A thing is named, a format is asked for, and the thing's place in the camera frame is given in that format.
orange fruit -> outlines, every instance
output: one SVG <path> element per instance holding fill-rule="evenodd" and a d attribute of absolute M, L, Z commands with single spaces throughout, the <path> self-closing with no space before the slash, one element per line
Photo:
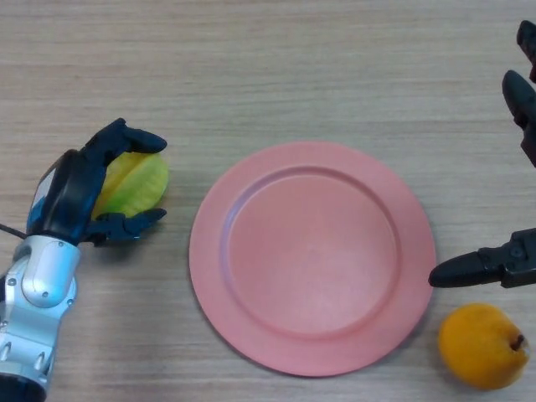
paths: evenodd
<path fill-rule="evenodd" d="M 483 303 L 452 312 L 441 325 L 438 346 L 450 371 L 482 390 L 513 384 L 530 357 L 519 328 L 499 308 Z"/>

robotic hand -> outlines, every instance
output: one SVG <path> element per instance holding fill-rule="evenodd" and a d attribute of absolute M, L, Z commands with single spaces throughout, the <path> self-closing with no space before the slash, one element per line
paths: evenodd
<path fill-rule="evenodd" d="M 47 398 L 61 320 L 76 298 L 79 243 L 137 240 L 166 214 L 151 209 L 132 218 L 104 214 L 91 221 L 107 166 L 123 152 L 157 153 L 166 145 L 154 134 L 127 127 L 123 119 L 112 122 L 43 175 L 27 233 L 8 228 L 23 242 L 0 278 L 0 402 Z"/>
<path fill-rule="evenodd" d="M 533 65 L 530 79 L 536 83 L 536 25 L 521 22 L 518 45 Z M 515 71 L 502 80 L 502 93 L 513 121 L 523 130 L 521 148 L 536 167 L 536 92 Z M 497 248 L 482 248 L 439 264 L 430 273 L 433 287 L 475 286 L 500 282 L 505 288 L 536 283 L 536 229 L 512 234 Z"/>

table surface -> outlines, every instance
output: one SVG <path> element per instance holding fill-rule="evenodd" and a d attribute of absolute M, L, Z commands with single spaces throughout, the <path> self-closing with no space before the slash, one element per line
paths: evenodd
<path fill-rule="evenodd" d="M 211 184 L 291 140 L 341 142 L 393 168 L 425 207 L 438 260 L 535 226 L 536 172 L 501 93 L 507 70 L 528 76 L 515 35 L 531 15 L 522 0 L 3 0 L 3 223 L 23 228 L 45 169 L 119 116 L 169 142 L 160 229 L 133 250 L 83 248 L 49 400 L 532 400 L 532 364 L 511 388 L 473 392 L 435 344 L 442 318 L 474 301 L 536 342 L 532 287 L 435 291 L 386 359 L 305 380 L 229 350 L 198 309 L 187 262 Z M 6 268 L 17 243 L 0 236 Z"/>

black cable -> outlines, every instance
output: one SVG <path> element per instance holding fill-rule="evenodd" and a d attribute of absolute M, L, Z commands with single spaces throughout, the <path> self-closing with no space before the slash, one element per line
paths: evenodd
<path fill-rule="evenodd" d="M 10 235 L 17 236 L 22 240 L 28 237 L 25 233 L 21 232 L 20 230 L 10 228 L 9 226 L 6 226 L 5 224 L 0 224 L 0 230 L 3 230 L 4 232 L 9 233 Z"/>

fruit stem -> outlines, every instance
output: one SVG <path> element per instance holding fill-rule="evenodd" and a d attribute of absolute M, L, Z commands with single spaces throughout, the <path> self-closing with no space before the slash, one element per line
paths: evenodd
<path fill-rule="evenodd" d="M 525 343 L 525 337 L 523 335 L 519 335 L 518 338 L 514 343 L 510 343 L 510 348 L 512 348 L 513 351 L 517 352 Z"/>

